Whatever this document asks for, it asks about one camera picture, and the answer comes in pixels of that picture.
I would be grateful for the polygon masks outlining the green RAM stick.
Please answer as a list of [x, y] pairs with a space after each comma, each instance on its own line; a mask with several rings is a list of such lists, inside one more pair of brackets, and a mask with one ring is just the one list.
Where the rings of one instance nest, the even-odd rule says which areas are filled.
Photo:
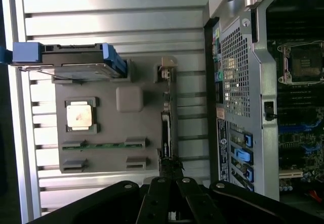
[[142, 144], [114, 143], [114, 144], [85, 144], [80, 146], [63, 147], [63, 150], [90, 150], [90, 149], [142, 149]]

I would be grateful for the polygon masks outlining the hard disk in blue caddy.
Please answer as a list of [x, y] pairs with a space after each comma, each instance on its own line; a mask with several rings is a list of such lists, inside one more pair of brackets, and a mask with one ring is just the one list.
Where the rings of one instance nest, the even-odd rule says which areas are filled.
[[59, 80], [99, 81], [128, 77], [127, 61], [108, 43], [62, 46], [15, 42], [11, 54], [11, 66]]

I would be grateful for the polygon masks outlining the silver CPU chip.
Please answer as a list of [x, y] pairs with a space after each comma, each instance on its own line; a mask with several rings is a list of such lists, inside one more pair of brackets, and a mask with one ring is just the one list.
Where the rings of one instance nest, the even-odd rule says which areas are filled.
[[66, 109], [68, 127], [92, 126], [92, 107], [90, 105], [68, 105]]

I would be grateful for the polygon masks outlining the open grey PC case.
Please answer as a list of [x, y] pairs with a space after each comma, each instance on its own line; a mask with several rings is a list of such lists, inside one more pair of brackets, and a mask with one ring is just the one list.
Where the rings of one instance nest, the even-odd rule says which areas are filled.
[[[203, 21], [211, 181], [278, 200], [277, 76], [268, 41], [324, 40], [324, 0], [208, 0]], [[253, 164], [236, 159], [235, 148], [253, 152]]]

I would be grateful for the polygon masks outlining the green motherboard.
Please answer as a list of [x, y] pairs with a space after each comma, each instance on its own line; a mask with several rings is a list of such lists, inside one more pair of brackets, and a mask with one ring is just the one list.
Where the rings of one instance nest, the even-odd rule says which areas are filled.
[[276, 61], [279, 192], [293, 192], [324, 204], [324, 84], [288, 86], [277, 47], [292, 40], [269, 40]]

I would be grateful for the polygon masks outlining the metal CPU socket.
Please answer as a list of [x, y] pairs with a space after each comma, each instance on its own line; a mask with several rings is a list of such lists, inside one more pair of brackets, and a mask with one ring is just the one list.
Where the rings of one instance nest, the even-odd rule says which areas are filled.
[[289, 42], [277, 47], [282, 73], [278, 82], [288, 86], [324, 84], [324, 40]]

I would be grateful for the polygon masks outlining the grey plastic parts rack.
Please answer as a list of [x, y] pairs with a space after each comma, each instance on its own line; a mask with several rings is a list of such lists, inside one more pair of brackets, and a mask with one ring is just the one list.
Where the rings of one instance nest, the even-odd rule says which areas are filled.
[[[166, 82], [156, 82], [158, 57], [127, 61], [126, 78], [56, 84], [59, 167], [62, 173], [159, 170], [161, 111]], [[67, 125], [68, 105], [90, 105], [92, 126]], [[142, 144], [142, 149], [63, 150], [85, 144]]]

